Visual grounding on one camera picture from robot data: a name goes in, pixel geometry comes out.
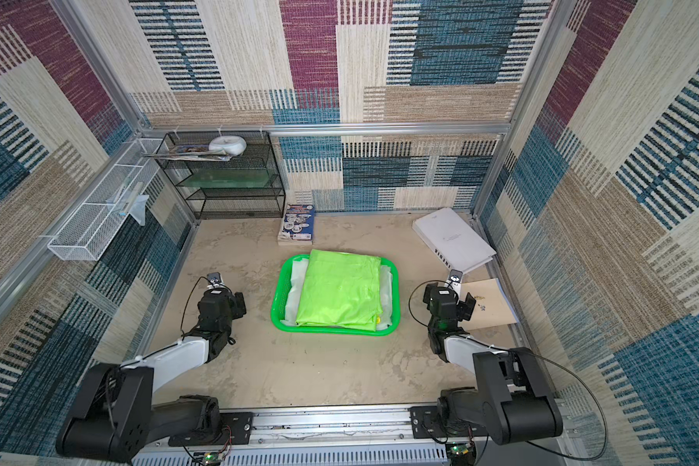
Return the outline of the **green plastic basket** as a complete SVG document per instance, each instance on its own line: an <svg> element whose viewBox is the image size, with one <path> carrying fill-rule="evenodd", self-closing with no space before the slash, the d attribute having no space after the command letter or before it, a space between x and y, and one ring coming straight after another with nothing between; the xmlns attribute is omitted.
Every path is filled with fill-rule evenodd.
<svg viewBox="0 0 699 466"><path fill-rule="evenodd" d="M401 322L401 304L400 304L400 292L399 292L399 277L398 270L395 264L387 258L382 257L382 265L390 269L391 274L391 315L390 315L390 326L383 330L357 330L357 329L347 329L341 327L320 327L320 326L288 326L283 324L283 319L285 318L285 306L287 306L287 297L289 297L289 291L291 291L291 276L292 276L292 266L295 262L306 261L309 259L308 254L297 254L289 258L282 266L279 279L277 282L277 287L275 289L274 299L271 308L271 320L278 328L284 332L293 333L325 333L325 334L339 334L339 335L355 335L355 336L372 336L372 337L383 337L392 334L399 326Z"/></svg>

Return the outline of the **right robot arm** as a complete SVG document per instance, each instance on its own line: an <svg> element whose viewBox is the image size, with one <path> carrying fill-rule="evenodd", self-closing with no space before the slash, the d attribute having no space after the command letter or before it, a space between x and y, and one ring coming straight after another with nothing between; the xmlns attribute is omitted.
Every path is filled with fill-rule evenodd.
<svg viewBox="0 0 699 466"><path fill-rule="evenodd" d="M476 300L461 299L450 285L424 285L425 324L431 351L442 361L472 373L473 388L441 392L437 423L448 433L468 434L476 428L499 446L556 438L563 418L545 372L533 351L501 349L470 335L460 322L470 320Z"/></svg>

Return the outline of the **lime green raincoat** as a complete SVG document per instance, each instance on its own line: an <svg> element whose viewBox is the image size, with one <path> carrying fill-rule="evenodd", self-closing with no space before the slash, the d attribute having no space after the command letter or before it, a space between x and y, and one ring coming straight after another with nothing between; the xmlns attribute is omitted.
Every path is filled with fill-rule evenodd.
<svg viewBox="0 0 699 466"><path fill-rule="evenodd" d="M375 331L382 314L378 256L312 250L296 323Z"/></svg>

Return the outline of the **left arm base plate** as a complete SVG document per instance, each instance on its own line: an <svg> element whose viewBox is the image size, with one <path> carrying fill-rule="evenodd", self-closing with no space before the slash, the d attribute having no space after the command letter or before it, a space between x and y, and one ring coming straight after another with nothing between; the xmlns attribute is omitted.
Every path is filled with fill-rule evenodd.
<svg viewBox="0 0 699 466"><path fill-rule="evenodd" d="M224 446L227 442L230 442L231 445L247 445L250 442L253 419L253 412L207 415L201 427L184 434L171 436L168 440L168 446Z"/></svg>

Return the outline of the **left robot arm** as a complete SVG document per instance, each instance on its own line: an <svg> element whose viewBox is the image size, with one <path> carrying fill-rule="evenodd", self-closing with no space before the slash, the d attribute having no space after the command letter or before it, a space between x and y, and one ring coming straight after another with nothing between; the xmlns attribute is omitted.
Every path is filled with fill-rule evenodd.
<svg viewBox="0 0 699 466"><path fill-rule="evenodd" d="M242 293L221 285L206 290L197 308L196 325L175 343L87 371L56 438L60 456L129 463L142 448L163 439L186 447L224 440L217 398L186 395L153 403L159 388L233 345L233 322L247 313Z"/></svg>

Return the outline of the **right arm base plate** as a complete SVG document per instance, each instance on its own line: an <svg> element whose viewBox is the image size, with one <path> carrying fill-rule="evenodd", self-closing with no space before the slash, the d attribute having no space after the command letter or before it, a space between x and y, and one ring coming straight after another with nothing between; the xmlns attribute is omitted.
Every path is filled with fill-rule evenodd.
<svg viewBox="0 0 699 466"><path fill-rule="evenodd" d="M409 408L408 412L415 439L450 441L470 437L487 437L485 427L466 423L466 421L453 417L444 419L436 406L415 405Z"/></svg>

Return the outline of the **white translucent raincoat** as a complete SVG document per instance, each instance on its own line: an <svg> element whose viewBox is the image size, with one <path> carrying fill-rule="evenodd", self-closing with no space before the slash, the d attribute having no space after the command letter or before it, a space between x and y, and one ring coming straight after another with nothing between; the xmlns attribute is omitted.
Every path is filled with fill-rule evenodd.
<svg viewBox="0 0 699 466"><path fill-rule="evenodd" d="M301 292L305 276L309 266L308 258L299 258L292 262L290 289L287 293L287 302L285 302L285 312L281 323L286 326L297 326L296 318L299 307ZM391 328L392 312L393 312L393 275L391 269L386 266L381 266L380 271L380 294L382 304L381 323L377 324L376 333Z"/></svg>

